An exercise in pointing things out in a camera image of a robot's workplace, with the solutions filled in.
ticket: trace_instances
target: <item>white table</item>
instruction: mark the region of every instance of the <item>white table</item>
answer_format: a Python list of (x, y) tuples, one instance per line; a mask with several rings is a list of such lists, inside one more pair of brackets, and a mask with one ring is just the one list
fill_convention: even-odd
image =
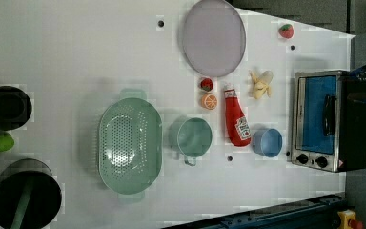
[[(195, 2), (0, 1), (0, 85), (24, 89), (34, 106), (31, 121), (10, 132), (16, 145), (0, 154), (0, 173), (25, 157), (50, 166), (64, 194), (50, 228), (159, 228), (344, 192), (345, 173), (294, 166), (285, 152), (295, 72), (349, 70), (352, 36), (291, 22), (295, 37), (284, 40), (277, 30), (286, 20), (238, 10), (246, 53), (233, 73), (214, 79), (219, 105), (207, 111), (198, 103), (200, 75), (180, 45)], [(248, 70), (274, 72), (272, 98), (250, 97)], [(253, 133), (264, 126), (283, 134), (278, 157), (226, 138), (224, 82), (234, 83)], [(147, 92), (164, 129), (161, 173), (144, 199), (130, 204), (104, 185), (95, 163), (99, 120), (124, 88)], [(195, 167), (168, 145), (169, 126), (180, 115), (203, 117), (213, 128), (213, 145)]]

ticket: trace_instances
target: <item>strawberry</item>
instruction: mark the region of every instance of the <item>strawberry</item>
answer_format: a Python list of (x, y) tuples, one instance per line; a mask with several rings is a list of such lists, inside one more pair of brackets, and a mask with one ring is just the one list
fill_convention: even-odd
[(292, 25), (286, 24), (282, 26), (278, 32), (282, 37), (290, 39), (294, 35), (294, 28)]
[(213, 81), (210, 78), (204, 78), (201, 81), (200, 87), (202, 90), (209, 92), (213, 89)]

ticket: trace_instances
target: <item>black pot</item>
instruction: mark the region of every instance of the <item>black pot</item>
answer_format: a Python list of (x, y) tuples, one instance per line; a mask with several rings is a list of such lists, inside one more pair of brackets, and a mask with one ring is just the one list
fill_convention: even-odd
[(61, 189), (51, 177), (50, 169), (43, 168), (42, 162), (33, 159), (18, 161), (12, 165), (29, 166), (30, 168), (8, 167), (6, 172), (15, 171), (14, 174), (2, 179), (0, 182), (0, 226), (11, 228), (18, 210), (21, 197), (26, 186), (29, 188), (30, 199), (22, 217), (20, 228), (40, 229), (47, 226), (57, 215), (61, 207)]
[(22, 90), (12, 86), (0, 87), (0, 130), (14, 130), (31, 117), (31, 100)]

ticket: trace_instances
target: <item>white bottle cap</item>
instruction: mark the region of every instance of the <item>white bottle cap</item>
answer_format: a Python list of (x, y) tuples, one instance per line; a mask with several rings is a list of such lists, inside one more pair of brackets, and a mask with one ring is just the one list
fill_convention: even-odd
[(225, 91), (233, 90), (234, 85), (232, 83), (225, 83)]

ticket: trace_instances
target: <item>green colander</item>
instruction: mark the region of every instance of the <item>green colander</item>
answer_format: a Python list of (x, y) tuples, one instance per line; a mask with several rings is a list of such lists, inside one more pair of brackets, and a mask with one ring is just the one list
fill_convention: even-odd
[(99, 127), (99, 172), (116, 193), (144, 191), (162, 166), (162, 120), (140, 90), (123, 90)]

